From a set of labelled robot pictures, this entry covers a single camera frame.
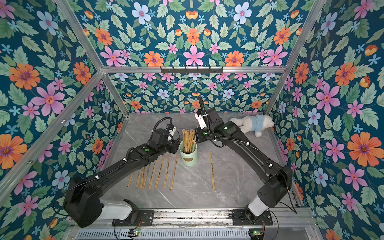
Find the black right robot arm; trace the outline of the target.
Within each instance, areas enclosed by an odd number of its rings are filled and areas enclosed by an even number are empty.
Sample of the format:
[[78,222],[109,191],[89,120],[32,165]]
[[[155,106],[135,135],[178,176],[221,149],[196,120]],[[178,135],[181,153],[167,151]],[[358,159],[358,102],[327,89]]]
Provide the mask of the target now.
[[205,109],[204,101],[198,97],[200,109],[196,112],[199,127],[196,142],[211,141],[216,147],[228,147],[237,153],[259,176],[264,185],[256,197],[245,207],[248,219],[261,216],[273,209],[292,189],[293,171],[281,166],[257,148],[232,121],[224,122],[216,109]]

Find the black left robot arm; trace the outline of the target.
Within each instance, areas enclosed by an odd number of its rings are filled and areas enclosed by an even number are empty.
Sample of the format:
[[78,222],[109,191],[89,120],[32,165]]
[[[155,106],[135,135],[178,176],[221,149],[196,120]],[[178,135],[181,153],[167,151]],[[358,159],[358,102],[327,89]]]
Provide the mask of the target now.
[[155,125],[150,139],[137,147],[129,148],[126,156],[98,174],[86,178],[76,177],[70,181],[63,208],[76,224],[85,228],[99,220],[121,220],[130,225],[138,221],[139,208],[130,200],[102,201],[101,197],[125,177],[140,170],[166,153],[175,154],[181,143],[174,139],[177,131],[171,117],[166,128]]

